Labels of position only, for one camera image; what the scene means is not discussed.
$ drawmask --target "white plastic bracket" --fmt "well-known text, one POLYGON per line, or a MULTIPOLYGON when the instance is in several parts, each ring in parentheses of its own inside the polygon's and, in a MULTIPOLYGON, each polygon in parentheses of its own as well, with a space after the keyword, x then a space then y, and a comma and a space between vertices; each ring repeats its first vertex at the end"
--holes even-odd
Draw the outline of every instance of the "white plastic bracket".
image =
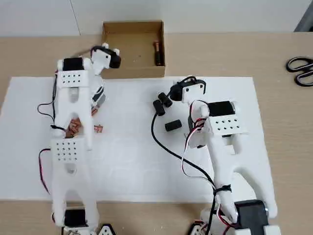
POLYGON ((66 193, 78 193, 85 205, 86 222, 90 228, 98 226, 99 214, 89 174, 88 151, 84 138, 52 139, 52 208, 55 223, 64 224, 66 193))
MULTIPOLYGON (((54 124, 67 129, 73 115, 76 114, 84 127, 87 148, 91 150, 93 121, 91 117, 91 95, 89 88, 89 74, 87 70, 59 71, 57 79, 58 102, 56 105, 57 114, 54 124)), ((65 132, 59 129, 53 130, 53 136, 64 138, 65 132)))
MULTIPOLYGON (((264 235, 281 235, 277 225, 267 225, 263 227, 264 235)), ((229 229, 226 235, 251 235, 250 229, 229 229)))
POLYGON ((108 225, 104 225, 98 235, 115 235, 108 225))

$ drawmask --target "scissors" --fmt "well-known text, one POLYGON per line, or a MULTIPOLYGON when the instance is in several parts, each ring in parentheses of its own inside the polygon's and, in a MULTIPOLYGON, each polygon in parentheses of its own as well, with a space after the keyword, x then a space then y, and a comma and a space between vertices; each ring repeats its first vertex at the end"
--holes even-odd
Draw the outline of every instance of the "scissors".
POLYGON ((288 72, 300 72, 300 71, 303 72, 299 75, 296 75, 296 77, 294 78, 294 82, 297 85, 299 85, 301 87, 312 87, 313 86, 313 82, 304 83, 301 81, 302 78, 313 75, 313 58, 305 57, 305 56, 294 57, 286 63, 286 69, 288 72), (295 61, 301 61, 301 62, 306 62, 306 63, 305 63, 305 65, 301 65, 301 66, 293 68, 291 66, 291 64, 295 61))

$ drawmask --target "red wire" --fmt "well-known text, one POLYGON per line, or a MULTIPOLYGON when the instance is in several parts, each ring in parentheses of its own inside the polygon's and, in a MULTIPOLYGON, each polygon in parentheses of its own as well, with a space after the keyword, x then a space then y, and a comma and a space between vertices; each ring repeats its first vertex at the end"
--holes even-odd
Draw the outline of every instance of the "red wire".
POLYGON ((42 152, 50 151, 50 150, 51 150, 50 148, 44 148, 44 149, 42 149, 42 150, 39 152, 39 155, 38 155, 40 180, 41 180, 41 183, 43 184, 45 190, 46 190, 47 193, 49 193, 49 194, 50 194, 50 192, 49 192, 49 190, 48 190, 47 185, 45 184, 45 180, 44 180, 44 176, 43 176, 43 166, 42 166, 42 164, 41 164, 40 155, 41 155, 42 152))
POLYGON ((226 235, 226 233, 228 232, 229 229, 230 229, 230 226, 227 226, 226 229, 224 230, 223 235, 226 235))
POLYGON ((222 217, 221 214, 220 214, 220 211, 219 211, 219 213, 218 213, 217 216, 220 218, 220 220, 223 222, 223 224, 225 224, 225 225, 228 226, 228 227, 232 227, 231 224, 229 224, 226 220, 223 219, 223 217, 222 217))

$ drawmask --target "open cardboard box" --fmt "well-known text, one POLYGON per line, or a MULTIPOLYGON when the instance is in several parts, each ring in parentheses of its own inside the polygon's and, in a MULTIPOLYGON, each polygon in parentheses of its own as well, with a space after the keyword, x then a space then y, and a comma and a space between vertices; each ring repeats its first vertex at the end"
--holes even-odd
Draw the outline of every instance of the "open cardboard box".
POLYGON ((104 70, 103 78, 164 77, 163 21, 104 23, 104 42, 120 50, 122 62, 118 69, 104 70), (161 66, 155 64, 155 41, 160 43, 161 66))

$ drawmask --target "electronic component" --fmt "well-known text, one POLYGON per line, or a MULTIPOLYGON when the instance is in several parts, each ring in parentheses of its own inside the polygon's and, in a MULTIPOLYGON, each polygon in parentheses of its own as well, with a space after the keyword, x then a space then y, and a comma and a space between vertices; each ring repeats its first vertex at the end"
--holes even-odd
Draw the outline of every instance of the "electronic component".
POLYGON ((159 100, 161 100, 162 104, 164 104, 166 108, 169 108, 173 104, 173 102, 170 100, 169 97, 167 97, 164 92, 160 93, 157 97, 159 98, 159 100))
POLYGON ((166 131, 174 131, 174 130, 179 129, 181 127, 182 127, 182 124, 181 124, 181 121, 179 119, 165 124, 165 130, 166 131))
POLYGON ((236 228, 250 229, 251 235, 265 235, 264 226, 268 225, 268 216, 264 203, 260 200, 235 202, 238 212, 236 228))
POLYGON ((68 209, 65 211, 64 225, 70 228, 87 227, 85 209, 68 209))
POLYGON ((161 53, 160 53, 160 47, 159 47, 159 42, 155 41, 155 63, 156 66, 161 66, 161 53))
POLYGON ((165 110, 160 100, 157 99, 153 101, 153 106, 155 107, 158 116, 163 116, 165 114, 165 110))
POLYGON ((203 94, 205 94, 206 82, 196 79, 194 76, 189 76, 171 87, 170 98, 174 101, 182 101, 183 88, 198 84, 200 89, 203 90, 203 94))

